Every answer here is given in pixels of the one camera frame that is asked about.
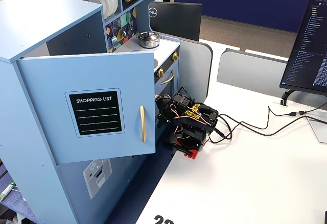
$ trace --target yellow label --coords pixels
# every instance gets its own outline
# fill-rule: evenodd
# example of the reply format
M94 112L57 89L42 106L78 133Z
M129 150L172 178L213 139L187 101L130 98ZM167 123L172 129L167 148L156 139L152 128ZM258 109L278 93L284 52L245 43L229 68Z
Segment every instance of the yellow label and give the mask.
M199 106L200 106L200 104L198 104L198 103L196 103L194 106L193 106L193 110L194 111L198 111L199 110Z
M187 114L187 115L190 116L190 117L196 118L196 119L199 119L199 118L200 118L200 115L197 115L197 114L195 114L195 113L192 113L192 112L189 111L189 110L187 110L187 111L185 112L185 114Z

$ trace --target cabinet door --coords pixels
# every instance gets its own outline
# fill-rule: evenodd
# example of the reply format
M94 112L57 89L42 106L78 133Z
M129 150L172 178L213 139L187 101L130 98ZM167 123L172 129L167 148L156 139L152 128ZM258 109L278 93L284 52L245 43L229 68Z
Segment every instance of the cabinet door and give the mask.
M155 152L152 52L17 64L57 163Z

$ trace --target gray carpet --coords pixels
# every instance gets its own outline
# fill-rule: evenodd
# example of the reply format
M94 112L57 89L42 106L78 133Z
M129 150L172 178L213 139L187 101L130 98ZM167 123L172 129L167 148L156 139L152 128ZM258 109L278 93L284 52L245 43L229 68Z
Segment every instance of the gray carpet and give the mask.
M251 49L281 57L289 57L295 33L257 27L250 24L203 16L200 39Z

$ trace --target shopping list sign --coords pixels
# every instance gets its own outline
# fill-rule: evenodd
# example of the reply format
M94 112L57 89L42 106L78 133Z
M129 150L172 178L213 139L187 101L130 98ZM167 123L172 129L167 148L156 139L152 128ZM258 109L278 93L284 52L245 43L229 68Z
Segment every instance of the shopping list sign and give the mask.
M119 89L66 93L77 136L123 133L120 97Z

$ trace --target printed number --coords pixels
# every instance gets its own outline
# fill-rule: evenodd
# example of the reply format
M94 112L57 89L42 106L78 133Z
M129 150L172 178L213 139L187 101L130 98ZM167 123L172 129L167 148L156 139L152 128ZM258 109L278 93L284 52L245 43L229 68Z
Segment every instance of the printed number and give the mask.
M157 215L155 218L155 220L159 220L158 222L156 222L155 224L162 224L164 221L164 218L161 215ZM165 224L174 224L171 220L165 220L164 222Z
M156 222L155 224L162 224L163 221L164 221L164 218L161 215L157 215L154 219L155 220L158 220L159 219L159 221Z

